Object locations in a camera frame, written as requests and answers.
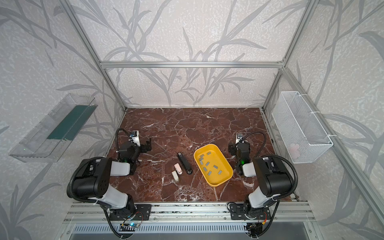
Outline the pink mini stapler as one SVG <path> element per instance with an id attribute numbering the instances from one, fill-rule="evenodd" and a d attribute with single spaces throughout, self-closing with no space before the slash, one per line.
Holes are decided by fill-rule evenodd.
<path id="1" fill-rule="evenodd" d="M 179 163 L 174 164 L 175 170 L 178 173 L 178 175 L 181 175 L 183 173 L 183 170 Z"/>

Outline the black stapler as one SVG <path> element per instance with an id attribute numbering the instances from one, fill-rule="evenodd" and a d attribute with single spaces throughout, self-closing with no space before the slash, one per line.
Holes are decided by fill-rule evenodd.
<path id="1" fill-rule="evenodd" d="M 186 170 L 187 174 L 191 175 L 193 173 L 193 169 L 190 163 L 188 162 L 187 158 L 181 152 L 177 154 L 177 157 L 181 162 L 181 164 L 183 165 L 184 169 Z"/>

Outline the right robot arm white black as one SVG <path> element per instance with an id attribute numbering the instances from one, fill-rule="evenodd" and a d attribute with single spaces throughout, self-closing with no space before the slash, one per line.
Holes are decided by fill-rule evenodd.
<path id="1" fill-rule="evenodd" d="M 251 159 L 251 145 L 246 138 L 251 135 L 263 136 L 263 143 L 256 156 Z M 232 220 L 262 220 L 264 225 L 274 218 L 278 202 L 290 196 L 298 186 L 298 173 L 287 159 L 278 155 L 261 156 L 267 142 L 262 132 L 236 134 L 236 142 L 229 144 L 229 152 L 236 157 L 235 170 L 239 176 L 257 178 L 258 187 L 242 204 L 228 203 Z"/>

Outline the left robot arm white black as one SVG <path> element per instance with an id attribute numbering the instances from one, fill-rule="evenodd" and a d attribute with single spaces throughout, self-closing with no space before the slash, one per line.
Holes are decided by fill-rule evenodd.
<path id="1" fill-rule="evenodd" d="M 134 203 L 131 195 L 120 192 L 110 184 L 111 177 L 132 176 L 139 165 L 140 154 L 152 149 L 152 141 L 140 142 L 139 132 L 127 132 L 123 128 L 116 131 L 115 137 L 123 132 L 129 138 L 120 144 L 115 140 L 118 157 L 93 157 L 84 159 L 71 176 L 67 187 L 69 198 L 78 202 L 99 205 L 109 222 L 147 221 L 150 218 L 150 204 Z"/>

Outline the yellow plastic tray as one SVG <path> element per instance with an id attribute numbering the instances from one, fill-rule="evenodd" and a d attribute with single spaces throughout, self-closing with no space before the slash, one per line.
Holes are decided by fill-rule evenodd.
<path id="1" fill-rule="evenodd" d="M 204 155 L 204 159 L 202 160 L 204 162 L 203 165 L 200 164 L 199 160 L 201 155 Z M 233 176 L 233 168 L 231 167 L 219 147 L 214 144 L 208 144 L 195 150 L 194 159 L 206 182 L 211 187 L 218 187 L 221 184 L 227 182 Z"/>

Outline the pink object in basket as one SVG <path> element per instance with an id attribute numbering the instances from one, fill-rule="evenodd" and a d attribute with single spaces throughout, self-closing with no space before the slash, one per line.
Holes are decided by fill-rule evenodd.
<path id="1" fill-rule="evenodd" d="M 290 144 L 289 153 L 292 160 L 296 160 L 300 157 L 301 154 L 299 148 L 300 146 L 298 144 Z"/>

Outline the left circuit board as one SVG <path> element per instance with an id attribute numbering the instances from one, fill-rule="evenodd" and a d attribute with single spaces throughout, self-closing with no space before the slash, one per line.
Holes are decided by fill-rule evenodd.
<path id="1" fill-rule="evenodd" d="M 135 232 L 141 226 L 140 223 L 123 223 L 119 227 L 120 232 Z"/>

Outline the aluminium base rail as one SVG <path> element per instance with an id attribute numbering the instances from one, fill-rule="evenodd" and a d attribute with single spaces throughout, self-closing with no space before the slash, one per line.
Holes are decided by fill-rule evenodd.
<path id="1" fill-rule="evenodd" d="M 225 202 L 155 202 L 149 219 L 144 224 L 157 223 L 251 223 L 262 222 L 265 218 L 254 220 L 232 220 Z M 315 216 L 307 202 L 281 202 L 274 222 L 314 222 Z M 106 223 L 103 210 L 93 204 L 72 204 L 63 223 Z"/>

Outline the clear acrylic wall shelf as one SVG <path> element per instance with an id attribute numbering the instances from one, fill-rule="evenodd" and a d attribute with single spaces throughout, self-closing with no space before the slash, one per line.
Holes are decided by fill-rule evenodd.
<path id="1" fill-rule="evenodd" d="M 97 107 L 94 97 L 67 94 L 9 155 L 24 163 L 56 163 Z"/>

